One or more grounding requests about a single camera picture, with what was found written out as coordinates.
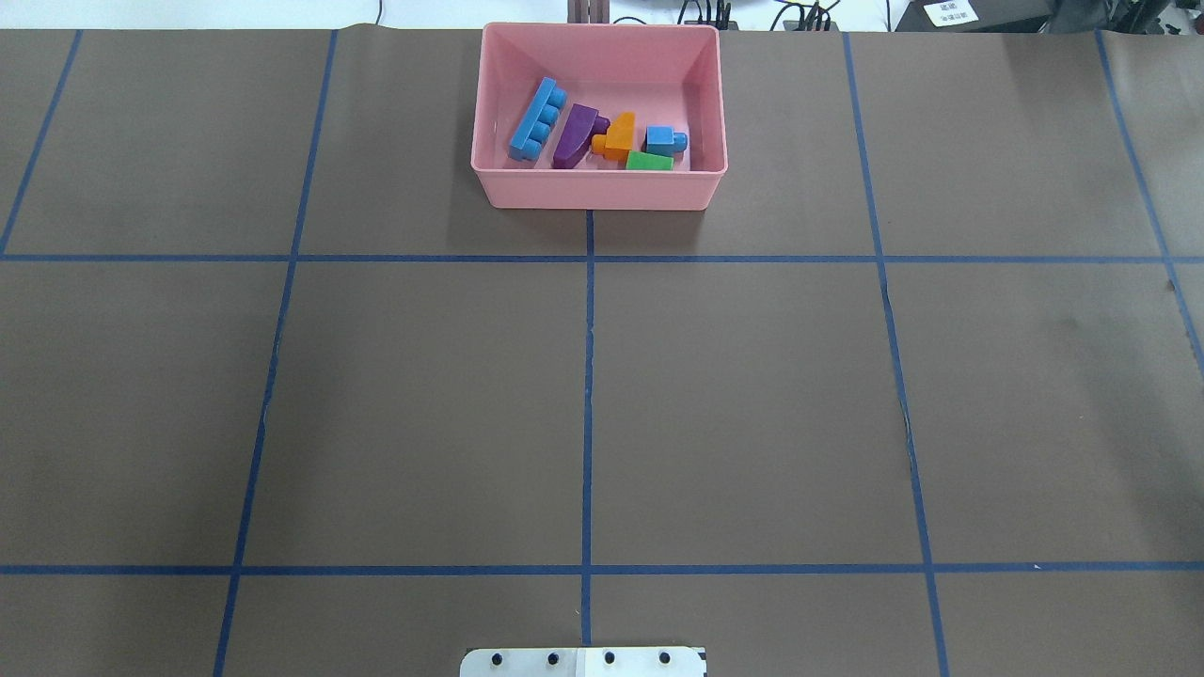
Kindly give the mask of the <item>green toy block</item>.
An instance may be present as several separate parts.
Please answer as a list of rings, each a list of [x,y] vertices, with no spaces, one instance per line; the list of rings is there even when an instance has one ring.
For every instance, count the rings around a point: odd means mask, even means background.
[[[628,151],[625,167],[628,171],[672,171],[674,158],[649,153],[649,151]]]

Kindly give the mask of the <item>orange sloped toy block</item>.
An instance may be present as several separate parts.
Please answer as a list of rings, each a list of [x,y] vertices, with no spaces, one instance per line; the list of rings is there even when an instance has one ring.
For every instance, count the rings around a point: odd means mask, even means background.
[[[615,119],[597,117],[594,120],[590,152],[607,161],[624,164],[628,153],[635,149],[635,111],[620,112]]]

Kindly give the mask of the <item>small blue toy block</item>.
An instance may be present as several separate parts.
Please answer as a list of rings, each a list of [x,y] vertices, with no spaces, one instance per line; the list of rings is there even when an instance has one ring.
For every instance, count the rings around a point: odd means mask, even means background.
[[[649,125],[645,130],[643,148],[645,153],[653,155],[675,157],[687,151],[689,135],[669,125]]]

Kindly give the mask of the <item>purple sloped toy block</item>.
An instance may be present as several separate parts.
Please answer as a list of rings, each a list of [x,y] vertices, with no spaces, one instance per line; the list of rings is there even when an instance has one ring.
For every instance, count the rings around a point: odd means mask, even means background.
[[[594,136],[594,120],[604,117],[597,108],[586,104],[572,104],[568,119],[563,124],[561,136],[553,153],[554,170],[572,170],[590,151]]]

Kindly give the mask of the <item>long blue toy block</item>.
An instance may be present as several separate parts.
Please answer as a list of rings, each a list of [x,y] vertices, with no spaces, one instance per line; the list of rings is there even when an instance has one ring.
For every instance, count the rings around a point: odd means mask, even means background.
[[[554,78],[541,80],[509,137],[507,157],[510,160],[533,163],[539,159],[567,99],[566,90]]]

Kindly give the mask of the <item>pink plastic box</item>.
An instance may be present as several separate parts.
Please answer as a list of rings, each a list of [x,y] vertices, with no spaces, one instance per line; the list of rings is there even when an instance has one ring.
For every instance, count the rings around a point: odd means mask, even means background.
[[[470,167],[498,208],[703,211],[728,167],[718,29],[488,24]]]

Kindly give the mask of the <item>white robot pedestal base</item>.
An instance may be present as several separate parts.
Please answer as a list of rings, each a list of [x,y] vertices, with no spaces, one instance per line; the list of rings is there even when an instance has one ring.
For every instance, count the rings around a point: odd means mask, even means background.
[[[706,676],[704,648],[521,647],[470,650],[460,676]]]

